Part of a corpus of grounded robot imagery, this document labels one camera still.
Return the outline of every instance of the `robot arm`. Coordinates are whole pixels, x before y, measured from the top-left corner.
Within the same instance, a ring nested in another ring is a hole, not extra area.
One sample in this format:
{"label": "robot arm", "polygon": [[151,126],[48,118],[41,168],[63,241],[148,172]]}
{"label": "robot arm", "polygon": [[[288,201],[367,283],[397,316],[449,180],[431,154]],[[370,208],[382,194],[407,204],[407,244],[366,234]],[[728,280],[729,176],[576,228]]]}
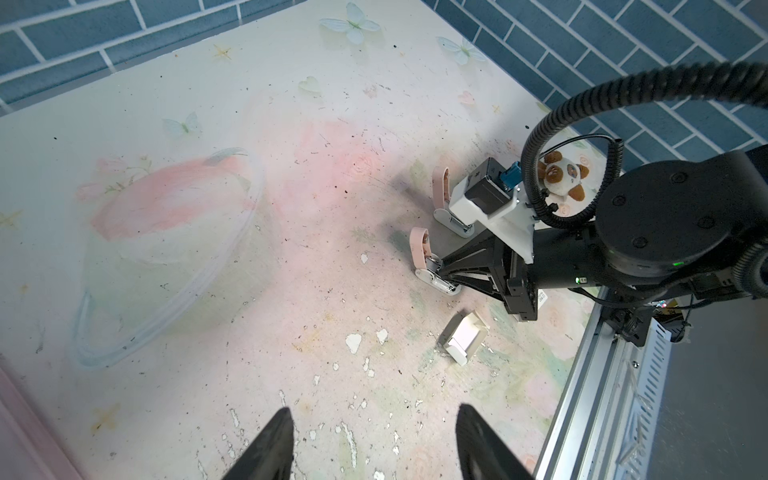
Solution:
{"label": "robot arm", "polygon": [[[693,294],[703,301],[695,308],[768,297],[765,147],[700,163],[658,161],[621,176],[623,143],[609,139],[606,174],[591,203],[572,217],[546,203],[537,165],[560,130],[603,111],[689,95],[765,108],[768,65],[669,67],[569,99],[534,128],[519,164],[506,170],[489,158],[454,189],[450,212],[487,230],[436,260],[435,276],[493,296],[523,320],[537,318],[538,289],[590,296],[582,287],[608,286],[606,299],[593,299],[607,307],[604,319],[617,333],[639,346],[655,300]],[[552,228],[534,230],[537,220]]]}

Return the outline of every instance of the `white paper debris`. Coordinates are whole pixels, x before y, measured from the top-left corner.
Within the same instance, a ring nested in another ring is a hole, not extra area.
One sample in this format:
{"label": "white paper debris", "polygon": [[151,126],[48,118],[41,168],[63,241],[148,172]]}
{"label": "white paper debris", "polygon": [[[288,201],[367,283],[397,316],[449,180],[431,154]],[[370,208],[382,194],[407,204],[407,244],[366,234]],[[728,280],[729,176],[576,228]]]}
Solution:
{"label": "white paper debris", "polygon": [[378,332],[376,332],[376,338],[379,339],[379,344],[384,345],[384,342],[386,342],[387,335],[389,335],[389,333],[386,331],[386,329],[381,329]]}
{"label": "white paper debris", "polygon": [[205,468],[203,468],[203,464],[200,460],[197,460],[197,470],[203,476],[203,480],[208,480],[208,474],[206,473]]}
{"label": "white paper debris", "polygon": [[232,422],[235,424],[235,428],[239,428],[240,419],[237,418],[237,412],[235,412],[235,409],[230,409],[230,414],[232,415]]}
{"label": "white paper debris", "polygon": [[349,351],[354,355],[357,353],[357,349],[360,348],[360,342],[362,336],[359,333],[350,333],[346,336],[346,345],[349,347]]}
{"label": "white paper debris", "polygon": [[544,290],[539,290],[538,291],[538,308],[540,310],[541,310],[541,306],[544,305],[544,302],[547,301],[547,298],[549,298],[549,297],[547,296],[546,293],[544,293]]}
{"label": "white paper debris", "polygon": [[352,468],[357,468],[357,445],[352,432],[346,427],[346,423],[341,424],[346,433],[346,442],[349,444],[349,452],[352,453]]}

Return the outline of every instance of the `small white box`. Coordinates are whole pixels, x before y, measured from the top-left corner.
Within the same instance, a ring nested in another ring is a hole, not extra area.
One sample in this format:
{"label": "small white box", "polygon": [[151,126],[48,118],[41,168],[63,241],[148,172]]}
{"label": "small white box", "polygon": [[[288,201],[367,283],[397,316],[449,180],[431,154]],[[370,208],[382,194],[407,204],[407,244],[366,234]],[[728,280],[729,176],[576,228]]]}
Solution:
{"label": "small white box", "polygon": [[442,346],[459,365],[464,366],[475,355],[489,330],[490,327],[480,316],[472,312],[447,335],[447,340]]}

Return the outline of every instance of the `butterfly decoration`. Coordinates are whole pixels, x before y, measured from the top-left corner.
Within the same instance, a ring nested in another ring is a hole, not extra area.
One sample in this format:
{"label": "butterfly decoration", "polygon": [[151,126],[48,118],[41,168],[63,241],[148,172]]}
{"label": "butterfly decoration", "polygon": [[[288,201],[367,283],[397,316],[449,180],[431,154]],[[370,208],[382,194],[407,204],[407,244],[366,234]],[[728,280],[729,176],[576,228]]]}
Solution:
{"label": "butterfly decoration", "polygon": [[197,114],[192,112],[187,115],[187,119],[178,122],[175,120],[163,119],[163,130],[171,138],[180,138],[185,135],[193,135],[202,133],[200,124],[197,122]]}
{"label": "butterfly decoration", "polygon": [[454,53],[453,59],[459,65],[466,65],[470,57],[477,61],[485,61],[485,56],[466,38],[462,38],[462,46],[460,47],[445,37],[437,37],[437,41],[445,50]]}
{"label": "butterfly decoration", "polygon": [[360,45],[365,40],[365,37],[362,35],[363,30],[381,30],[378,23],[367,20],[366,14],[362,13],[360,7],[352,2],[346,4],[346,17],[346,20],[323,18],[320,20],[320,24],[329,30],[346,33],[347,40],[355,45]]}

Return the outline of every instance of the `blue connector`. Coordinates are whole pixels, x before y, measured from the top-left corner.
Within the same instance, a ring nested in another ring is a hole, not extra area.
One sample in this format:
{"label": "blue connector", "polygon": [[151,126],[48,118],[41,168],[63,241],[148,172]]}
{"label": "blue connector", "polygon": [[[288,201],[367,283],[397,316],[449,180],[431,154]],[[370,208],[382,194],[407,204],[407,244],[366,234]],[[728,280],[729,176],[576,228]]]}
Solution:
{"label": "blue connector", "polygon": [[517,187],[518,184],[523,181],[523,172],[520,170],[520,162],[514,162],[506,172],[499,175],[499,178],[506,187],[505,190],[510,191]]}

